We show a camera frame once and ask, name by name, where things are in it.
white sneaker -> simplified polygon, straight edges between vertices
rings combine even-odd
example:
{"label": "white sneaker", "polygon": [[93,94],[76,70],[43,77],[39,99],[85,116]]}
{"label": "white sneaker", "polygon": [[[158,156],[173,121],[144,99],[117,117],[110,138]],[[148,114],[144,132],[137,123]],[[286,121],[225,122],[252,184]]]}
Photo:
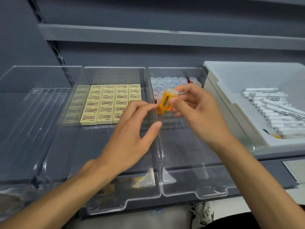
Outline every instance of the white sneaker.
{"label": "white sneaker", "polygon": [[191,205],[189,209],[192,212],[192,229],[203,228],[214,220],[214,209],[211,201]]}

fingernail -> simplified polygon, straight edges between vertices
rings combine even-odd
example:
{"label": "fingernail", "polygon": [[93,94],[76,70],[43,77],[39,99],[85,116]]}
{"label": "fingernail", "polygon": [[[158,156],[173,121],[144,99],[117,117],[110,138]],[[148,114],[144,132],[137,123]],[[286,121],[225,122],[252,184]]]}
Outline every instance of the fingernail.
{"label": "fingernail", "polygon": [[170,102],[170,105],[173,105],[173,102],[176,100],[176,97],[171,97],[168,101]]}
{"label": "fingernail", "polygon": [[162,122],[161,121],[157,121],[156,125],[157,125],[158,128],[161,128],[162,127]]}

forearm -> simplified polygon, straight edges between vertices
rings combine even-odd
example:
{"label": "forearm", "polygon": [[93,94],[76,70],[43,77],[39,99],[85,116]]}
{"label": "forearm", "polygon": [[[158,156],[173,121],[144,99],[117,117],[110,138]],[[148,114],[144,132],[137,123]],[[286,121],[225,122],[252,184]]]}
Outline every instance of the forearm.
{"label": "forearm", "polygon": [[77,174],[0,224],[6,228],[61,228],[114,174],[106,167]]}
{"label": "forearm", "polygon": [[215,151],[261,228],[304,228],[304,211],[238,140]]}

hand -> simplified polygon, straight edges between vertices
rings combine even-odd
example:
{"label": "hand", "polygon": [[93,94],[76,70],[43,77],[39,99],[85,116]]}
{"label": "hand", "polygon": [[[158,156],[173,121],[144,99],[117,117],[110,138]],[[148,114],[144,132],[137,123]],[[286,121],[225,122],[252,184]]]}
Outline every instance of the hand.
{"label": "hand", "polygon": [[187,93],[170,98],[172,111],[178,111],[176,116],[183,116],[200,139],[210,146],[218,146],[232,139],[233,135],[211,94],[195,84],[179,85],[175,90]]}
{"label": "hand", "polygon": [[162,126],[162,122],[157,121],[151,125],[143,138],[140,137],[144,117],[148,111],[157,107],[157,104],[148,104],[145,101],[130,101],[102,154],[87,162],[81,171],[95,171],[106,166],[117,176],[136,164],[149,150]]}

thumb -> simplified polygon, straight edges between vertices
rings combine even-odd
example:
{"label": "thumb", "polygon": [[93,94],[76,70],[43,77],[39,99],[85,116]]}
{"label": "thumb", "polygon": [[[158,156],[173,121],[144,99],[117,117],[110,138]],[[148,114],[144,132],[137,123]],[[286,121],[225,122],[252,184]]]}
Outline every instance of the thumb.
{"label": "thumb", "polygon": [[169,102],[171,106],[173,106],[178,112],[180,112],[182,116],[186,119],[188,119],[190,113],[194,110],[187,103],[178,98],[170,98]]}
{"label": "thumb", "polygon": [[147,147],[147,149],[151,146],[153,140],[157,137],[160,129],[162,127],[162,122],[157,121],[151,125],[148,129],[145,136],[142,138],[143,145]]}

